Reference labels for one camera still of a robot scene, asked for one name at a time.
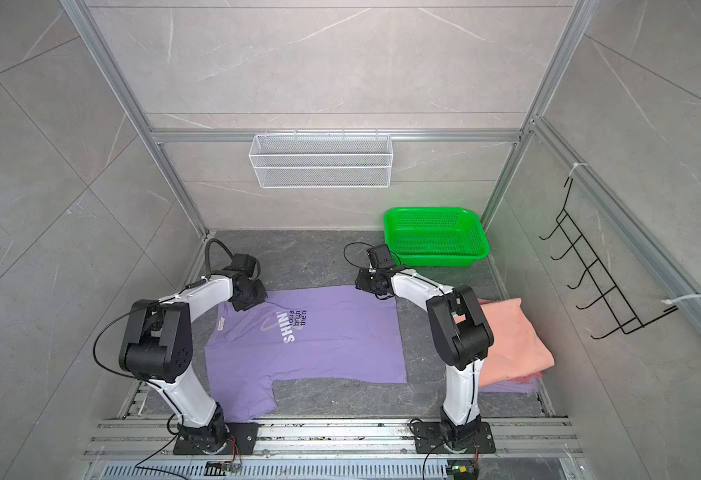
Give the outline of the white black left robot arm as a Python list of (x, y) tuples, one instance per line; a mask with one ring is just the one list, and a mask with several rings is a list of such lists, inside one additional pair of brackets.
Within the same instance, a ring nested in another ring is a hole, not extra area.
[(160, 394), (176, 416), (176, 455), (250, 455), (260, 425), (228, 423), (194, 369), (192, 322), (218, 304), (236, 311), (264, 303), (260, 280), (226, 272), (188, 284), (158, 300), (138, 300), (128, 314), (118, 365)]

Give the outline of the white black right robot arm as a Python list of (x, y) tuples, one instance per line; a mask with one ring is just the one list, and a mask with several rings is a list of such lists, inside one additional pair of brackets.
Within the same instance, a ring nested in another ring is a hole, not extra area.
[(472, 288), (438, 284), (402, 266), (361, 268), (356, 288), (378, 298), (408, 300), (428, 313), (435, 348), (446, 364), (446, 397), (439, 421), (409, 422), (416, 450), (429, 455), (494, 454), (494, 435), (482, 420), (479, 389), (495, 338)]

